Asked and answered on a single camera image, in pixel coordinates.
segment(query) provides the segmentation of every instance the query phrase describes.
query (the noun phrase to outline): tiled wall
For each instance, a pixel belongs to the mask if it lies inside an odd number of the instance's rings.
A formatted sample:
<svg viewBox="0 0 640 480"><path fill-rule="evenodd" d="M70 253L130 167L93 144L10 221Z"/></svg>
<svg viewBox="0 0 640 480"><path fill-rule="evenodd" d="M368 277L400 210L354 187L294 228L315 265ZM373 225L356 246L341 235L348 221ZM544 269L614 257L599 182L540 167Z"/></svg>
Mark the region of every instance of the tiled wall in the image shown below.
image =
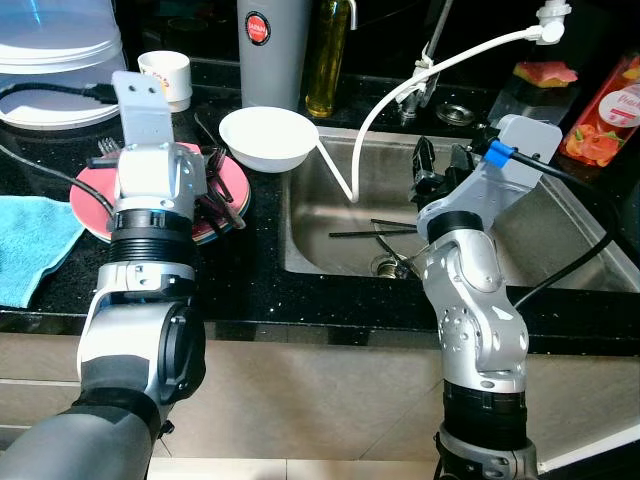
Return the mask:
<svg viewBox="0 0 640 480"><path fill-rule="evenodd" d="M30 425L68 406L77 395L76 342L0 335L0 425ZM175 407L176 431L158 455L435 459L432 436L442 420L437 350L207 347L205 382ZM529 433L539 460L638 422L639 359L530 356L528 365Z"/></svg>

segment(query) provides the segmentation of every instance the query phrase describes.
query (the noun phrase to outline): white cord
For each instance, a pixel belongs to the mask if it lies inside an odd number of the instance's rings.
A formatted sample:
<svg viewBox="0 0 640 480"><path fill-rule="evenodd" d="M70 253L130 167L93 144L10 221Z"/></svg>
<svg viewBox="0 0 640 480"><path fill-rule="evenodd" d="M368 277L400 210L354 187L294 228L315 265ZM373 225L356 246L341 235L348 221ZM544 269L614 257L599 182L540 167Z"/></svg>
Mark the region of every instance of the white cord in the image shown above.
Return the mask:
<svg viewBox="0 0 640 480"><path fill-rule="evenodd" d="M318 145L319 145L318 148L320 150L320 153L325 159L325 162L327 163L327 166L331 170L331 173L333 173L333 175L336 177L336 180L340 184L340 187L344 191L347 198L352 203L356 203L360 198L360 171L359 171L360 152L362 150L362 143L364 141L364 136L367 134L369 127L371 126L375 118L378 116L378 114L384 109L384 107L387 106L389 102L391 102L396 97L396 95L404 91L404 89L416 83L422 82L423 80L426 80L428 77L430 77L435 73L441 72L446 68L449 68L457 63L460 63L468 58L471 58L493 47L497 47L498 45L503 45L505 43L513 42L514 40L522 40L522 39L538 40L539 38L542 37L543 30L544 28L541 27L540 25L534 25L532 27L527 28L526 30L519 30L517 32L508 33L506 35L502 35L500 37L494 38L487 42L481 43L480 45L477 45L473 48L470 48L469 50L459 53L458 55L451 57L448 60L445 60L443 62L440 62L437 65L434 65L433 67L423 70L419 74L411 77L409 80L401 83L396 88L391 90L382 100L378 102L378 104L375 107L373 107L369 115L367 115L367 118L362 123L362 126L360 127L360 131L358 132L356 142L353 146L353 156L351 157L351 189L349 189L347 182L344 180L342 175L340 175L340 172L338 171L335 164L329 157L327 151L324 149L324 147L322 147L322 144L318 142Z"/></svg>

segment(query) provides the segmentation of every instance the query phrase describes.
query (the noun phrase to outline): stainless steel sink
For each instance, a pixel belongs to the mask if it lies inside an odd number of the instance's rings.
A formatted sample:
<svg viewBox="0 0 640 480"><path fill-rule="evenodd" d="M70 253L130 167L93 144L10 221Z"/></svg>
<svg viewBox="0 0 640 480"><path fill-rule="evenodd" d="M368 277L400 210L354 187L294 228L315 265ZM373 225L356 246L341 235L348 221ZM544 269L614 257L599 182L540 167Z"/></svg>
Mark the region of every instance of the stainless steel sink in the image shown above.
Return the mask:
<svg viewBox="0 0 640 480"><path fill-rule="evenodd" d="M356 131L320 130L327 150L346 179ZM411 156L418 136L370 132L360 166L360 201L351 204L317 150L283 176L281 247L285 270L320 275L377 276L388 254L375 238L330 238L330 232L373 230L371 219L415 223L408 201ZM430 137L436 170L449 164L454 143L463 139ZM527 196L498 217L491 235L509 285L533 286L577 258L603 234L584 206L559 181L543 177ZM412 257L425 246L417 234L385 237L399 254ZM413 263L420 274L424 257ZM555 287L640 291L640 273L612 244Z"/></svg>

